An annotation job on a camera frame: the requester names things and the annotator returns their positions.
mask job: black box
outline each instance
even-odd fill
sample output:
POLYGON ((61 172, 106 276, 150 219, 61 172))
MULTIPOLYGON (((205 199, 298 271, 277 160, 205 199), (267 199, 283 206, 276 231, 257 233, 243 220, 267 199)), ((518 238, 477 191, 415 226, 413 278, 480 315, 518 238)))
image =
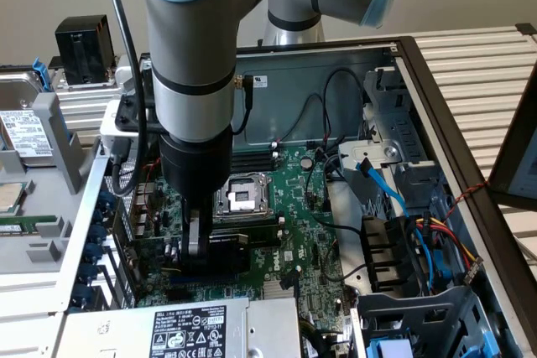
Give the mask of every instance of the black box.
POLYGON ((115 62, 106 15, 68 17, 55 35, 67 83, 73 86, 108 81, 115 62))

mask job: striped metal surface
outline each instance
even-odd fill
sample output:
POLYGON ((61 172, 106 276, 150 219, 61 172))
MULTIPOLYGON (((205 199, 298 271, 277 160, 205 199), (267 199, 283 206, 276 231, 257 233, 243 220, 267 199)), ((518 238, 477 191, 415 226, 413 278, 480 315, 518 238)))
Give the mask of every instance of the striped metal surface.
MULTIPOLYGON (((515 27, 414 34, 485 178, 490 175, 537 60, 537 38, 515 27)), ((537 254, 537 213, 500 206, 511 231, 537 254)), ((529 261, 537 276, 537 262, 529 261)))

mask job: robotic arm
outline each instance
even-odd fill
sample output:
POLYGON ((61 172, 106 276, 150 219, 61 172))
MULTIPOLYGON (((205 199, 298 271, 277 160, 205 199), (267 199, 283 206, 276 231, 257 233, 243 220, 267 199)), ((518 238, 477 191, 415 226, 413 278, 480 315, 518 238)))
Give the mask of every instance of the robotic arm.
MULTIPOLYGON (((146 0, 156 112, 169 133, 159 139, 162 169, 185 198, 183 262, 206 258, 212 197, 231 167, 238 26, 260 1, 146 0)), ((322 13, 379 25, 391 1, 269 0, 268 17, 280 37, 311 31, 322 13)))

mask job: motherboard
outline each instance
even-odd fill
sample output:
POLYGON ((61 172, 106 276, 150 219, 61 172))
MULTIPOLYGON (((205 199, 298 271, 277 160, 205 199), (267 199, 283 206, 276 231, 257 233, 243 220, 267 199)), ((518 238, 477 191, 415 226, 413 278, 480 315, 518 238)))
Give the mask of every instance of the motherboard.
MULTIPOLYGON (((163 267, 155 259, 155 253, 162 253, 167 240, 180 234, 181 201, 157 169, 153 178, 148 175, 148 181, 142 183, 140 189, 151 188, 153 192, 154 188, 154 192, 150 197, 147 191, 139 192, 143 200, 139 196, 138 205, 147 207, 147 210, 136 218, 140 225, 134 242, 143 274, 138 306, 225 298, 256 300, 293 297, 294 289, 283 290, 279 283, 289 272, 297 272, 300 316, 313 322, 318 329, 346 330, 344 323, 354 297, 342 283, 328 282, 321 275, 321 258, 326 256, 335 242, 335 233, 318 224, 310 213, 313 210, 322 220, 331 221, 331 213, 322 212, 330 211, 330 208, 326 208, 329 201, 325 195, 326 182, 320 164, 312 172, 307 197, 305 193, 305 182, 309 169, 313 168, 313 164, 310 164, 313 158, 314 151, 306 147, 285 148, 279 152, 274 170, 234 174, 230 178, 230 181, 236 179, 239 183, 237 192, 233 193, 233 201, 237 203, 242 197, 239 190, 249 186, 245 179, 253 175, 256 181, 259 178, 266 181, 265 197, 268 199, 263 200, 265 206, 259 210, 264 209, 264 215, 279 224, 275 233, 278 245, 253 247, 249 271, 209 281, 185 281, 179 269, 163 267), (163 221, 157 234, 154 225, 149 223, 155 221, 155 216, 160 217, 159 223, 163 221)), ((326 272, 333 276, 341 275, 341 264, 336 253, 332 253, 326 262, 326 272)))

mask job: green circuit board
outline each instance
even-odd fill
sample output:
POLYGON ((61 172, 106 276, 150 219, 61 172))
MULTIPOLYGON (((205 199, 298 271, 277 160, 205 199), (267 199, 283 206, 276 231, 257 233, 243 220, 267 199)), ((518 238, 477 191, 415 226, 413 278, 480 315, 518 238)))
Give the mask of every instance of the green circuit board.
MULTIPOLYGON (((312 319, 318 329, 343 330, 345 313, 352 301, 343 295, 340 283, 329 283, 321 278, 321 271, 312 264, 314 244, 319 248, 320 256, 325 256, 335 240, 333 230, 327 230, 313 220, 305 202, 305 181, 307 172, 300 167, 300 159, 305 155, 313 158, 313 151, 304 147, 286 148, 279 157, 279 167, 267 172, 270 183, 271 207, 283 211, 285 224, 280 247, 260 248, 251 251, 251 269, 226 281, 214 283, 182 283, 180 275, 173 270, 163 271, 155 261, 155 250, 162 249, 163 239, 180 234, 180 198, 162 178, 155 180, 162 189, 162 202, 155 211, 168 211, 169 227, 161 230, 159 237, 154 237, 148 228, 142 239, 135 241, 140 259, 146 267, 143 286, 141 287, 139 307, 164 304, 200 302, 213 299, 243 298, 251 300, 263 298, 263 284, 267 281, 279 281, 289 271, 300 266, 300 315, 312 319), (343 303, 336 311, 335 301, 343 303)), ((322 168, 319 164, 308 188, 316 195, 315 210, 321 211, 324 196, 322 168)), ((323 220, 331 221, 330 213, 317 213, 323 220)), ((327 264, 327 271, 341 275, 339 259, 332 257, 327 264)))

